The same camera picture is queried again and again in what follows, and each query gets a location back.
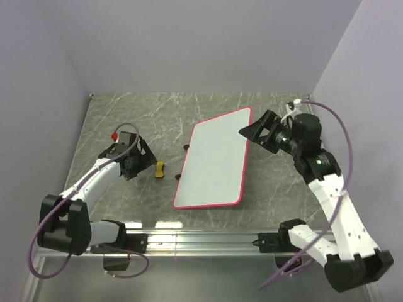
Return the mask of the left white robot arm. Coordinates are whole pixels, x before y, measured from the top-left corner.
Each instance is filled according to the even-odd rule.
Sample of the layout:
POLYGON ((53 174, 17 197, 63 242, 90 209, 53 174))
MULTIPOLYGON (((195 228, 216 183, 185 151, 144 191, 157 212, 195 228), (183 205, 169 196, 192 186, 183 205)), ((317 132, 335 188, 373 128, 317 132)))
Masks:
POLYGON ((81 255, 88 247, 103 244, 113 253, 124 251, 128 240, 125 224, 114 220, 93 223, 90 209, 119 177, 129 181, 156 163, 155 155, 140 135, 121 132, 75 185, 56 196, 45 197, 40 208, 37 244, 71 255, 81 255))

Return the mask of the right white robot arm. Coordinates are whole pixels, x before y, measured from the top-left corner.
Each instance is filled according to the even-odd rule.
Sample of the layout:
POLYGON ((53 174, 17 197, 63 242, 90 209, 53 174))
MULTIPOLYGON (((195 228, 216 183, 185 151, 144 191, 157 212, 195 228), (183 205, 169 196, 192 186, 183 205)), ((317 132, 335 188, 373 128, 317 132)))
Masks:
POLYGON ((328 225, 320 233, 296 218, 280 224, 278 246, 295 256, 287 260, 262 287, 305 267, 299 261, 308 253, 323 268, 329 284, 339 293, 378 281, 394 263, 388 250, 381 250, 363 225, 351 202, 332 153, 322 147, 322 125, 317 116, 299 113, 280 118, 267 110, 240 135, 265 150, 292 156, 297 172, 318 200, 328 225))

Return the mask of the red framed whiteboard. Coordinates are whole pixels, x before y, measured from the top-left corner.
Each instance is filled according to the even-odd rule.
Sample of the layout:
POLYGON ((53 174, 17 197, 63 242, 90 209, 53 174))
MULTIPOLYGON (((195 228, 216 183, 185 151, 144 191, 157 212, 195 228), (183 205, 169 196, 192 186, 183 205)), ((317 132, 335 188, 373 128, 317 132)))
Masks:
POLYGON ((239 130, 250 125, 246 106, 193 127, 173 200, 176 209, 235 206, 243 194, 248 142, 239 130))

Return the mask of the yellow whiteboard eraser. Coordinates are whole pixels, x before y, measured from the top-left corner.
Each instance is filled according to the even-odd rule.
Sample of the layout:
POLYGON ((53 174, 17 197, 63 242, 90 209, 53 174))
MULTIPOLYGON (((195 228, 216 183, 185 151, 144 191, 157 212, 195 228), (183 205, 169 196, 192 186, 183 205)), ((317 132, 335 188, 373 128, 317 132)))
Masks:
POLYGON ((164 167, 165 164, 163 161, 158 160, 155 164, 155 172, 154 172, 154 177, 156 179, 162 179, 164 178, 164 167))

